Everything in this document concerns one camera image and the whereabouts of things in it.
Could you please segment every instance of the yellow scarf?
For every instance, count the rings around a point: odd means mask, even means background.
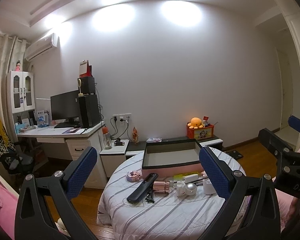
[[[6,147],[8,147],[8,143],[9,143],[9,138],[3,128],[3,125],[2,125],[2,122],[1,122],[1,119],[0,119],[0,136],[2,137],[3,141],[4,141],[4,144]]]

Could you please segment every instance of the white wall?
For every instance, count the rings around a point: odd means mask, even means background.
[[[274,46],[232,12],[197,4],[201,21],[183,27],[164,17],[163,3],[130,3],[134,19],[113,32],[95,29],[96,12],[70,20],[72,32],[68,40],[60,37],[61,48],[33,62],[35,96],[75,90],[79,62],[88,59],[106,120],[132,113],[141,140],[184,136],[187,122],[204,115],[218,122],[215,134],[225,146],[256,137],[264,127],[278,128]],[[49,102],[37,100],[36,106],[47,109]]]

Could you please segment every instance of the blue gripper pad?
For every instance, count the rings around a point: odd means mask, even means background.
[[[295,116],[290,116],[288,119],[288,124],[290,127],[292,127],[294,130],[298,131],[300,133],[300,119]]]
[[[93,167],[97,163],[97,158],[97,150],[93,147],[87,147],[81,156],[76,161],[72,161],[65,169],[63,181],[69,200],[79,195]]]
[[[224,161],[219,160],[207,146],[201,148],[199,160],[218,196],[227,200],[231,195],[234,182],[232,170]]]

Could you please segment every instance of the curtain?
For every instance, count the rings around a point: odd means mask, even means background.
[[[7,134],[11,140],[14,136],[14,127],[11,124],[12,116],[8,114],[7,107],[7,73],[14,70],[18,60],[21,61],[21,71],[24,53],[26,51],[26,40],[20,41],[18,37],[9,37],[7,34],[0,34],[0,118],[6,127]],[[8,179],[7,173],[0,168],[0,174],[4,179]]]

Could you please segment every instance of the pink blanket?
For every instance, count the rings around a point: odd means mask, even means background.
[[[0,184],[0,226],[14,240],[14,219],[18,199]]]
[[[278,198],[278,203],[279,203],[281,231],[282,231],[284,229],[286,223],[288,222],[287,215],[290,210],[290,205],[293,200],[293,196],[283,193],[282,191],[277,190],[277,189],[275,191],[277,193],[277,198]]]

